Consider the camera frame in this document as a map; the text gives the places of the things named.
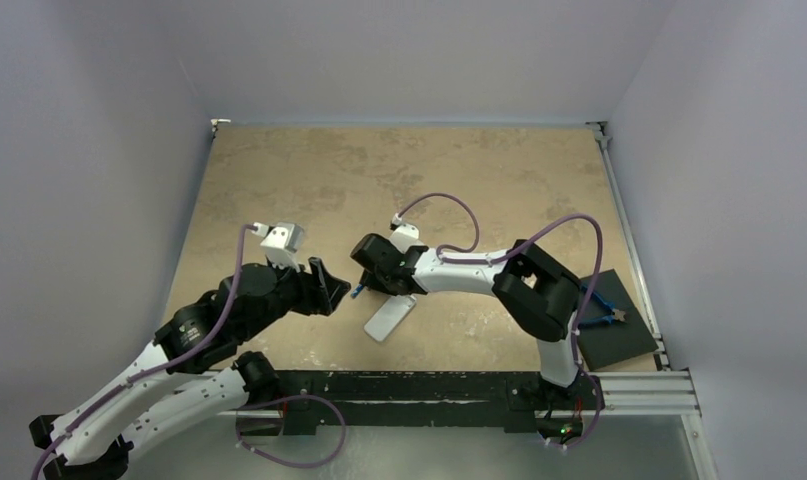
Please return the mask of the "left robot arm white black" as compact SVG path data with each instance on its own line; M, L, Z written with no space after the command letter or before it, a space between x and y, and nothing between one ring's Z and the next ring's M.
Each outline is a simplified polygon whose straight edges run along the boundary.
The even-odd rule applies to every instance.
M159 443L221 412L315 400L288 391L260 352L239 346L289 313L331 315L349 292L321 259L307 266L237 263L216 290L175 312L117 377L70 412L29 424L42 453L34 479L120 479Z

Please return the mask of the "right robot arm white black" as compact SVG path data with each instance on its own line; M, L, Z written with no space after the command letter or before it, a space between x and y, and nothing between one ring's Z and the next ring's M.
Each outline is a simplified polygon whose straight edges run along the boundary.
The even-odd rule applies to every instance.
M543 399L563 407L578 396L580 365L571 327L581 282L537 245L519 240L510 250L443 256L418 240L370 233L350 257L363 269L360 286L388 297L364 326L373 340L385 341L418 296L460 292L494 297L537 342Z

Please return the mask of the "white remote control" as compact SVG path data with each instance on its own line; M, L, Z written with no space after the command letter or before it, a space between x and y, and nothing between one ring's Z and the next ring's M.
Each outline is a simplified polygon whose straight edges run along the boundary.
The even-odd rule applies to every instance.
M364 325L364 332L376 342L386 341L416 305L413 295L389 297Z

